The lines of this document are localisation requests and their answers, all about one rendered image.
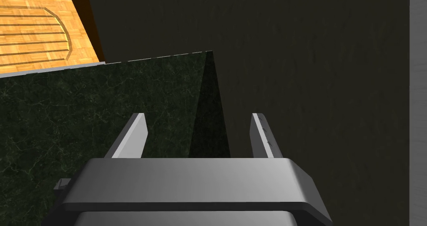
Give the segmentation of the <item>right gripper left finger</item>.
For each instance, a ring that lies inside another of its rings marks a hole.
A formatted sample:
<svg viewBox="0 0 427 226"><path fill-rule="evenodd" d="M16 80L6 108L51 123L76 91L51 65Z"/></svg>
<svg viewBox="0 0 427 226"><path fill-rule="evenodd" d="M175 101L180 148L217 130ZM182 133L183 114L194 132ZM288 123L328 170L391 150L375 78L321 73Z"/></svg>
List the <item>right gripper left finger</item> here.
<svg viewBox="0 0 427 226"><path fill-rule="evenodd" d="M133 113L105 158L141 158L148 137L144 113Z"/></svg>

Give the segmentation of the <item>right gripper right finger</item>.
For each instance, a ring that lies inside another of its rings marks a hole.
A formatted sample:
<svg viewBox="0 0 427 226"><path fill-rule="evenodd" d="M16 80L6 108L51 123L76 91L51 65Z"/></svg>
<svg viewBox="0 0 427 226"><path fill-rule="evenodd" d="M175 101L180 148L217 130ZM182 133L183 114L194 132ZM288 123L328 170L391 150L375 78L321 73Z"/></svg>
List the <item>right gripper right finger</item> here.
<svg viewBox="0 0 427 226"><path fill-rule="evenodd" d="M254 158L283 158L264 114L252 113L249 135Z"/></svg>

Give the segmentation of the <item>wooden cupboard door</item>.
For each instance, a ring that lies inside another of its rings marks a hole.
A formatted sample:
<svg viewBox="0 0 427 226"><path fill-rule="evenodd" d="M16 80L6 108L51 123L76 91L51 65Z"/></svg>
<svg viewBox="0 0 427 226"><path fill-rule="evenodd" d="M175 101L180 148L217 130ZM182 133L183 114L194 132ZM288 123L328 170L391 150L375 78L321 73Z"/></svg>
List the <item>wooden cupboard door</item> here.
<svg viewBox="0 0 427 226"><path fill-rule="evenodd" d="M97 63L71 0L0 0L0 74Z"/></svg>

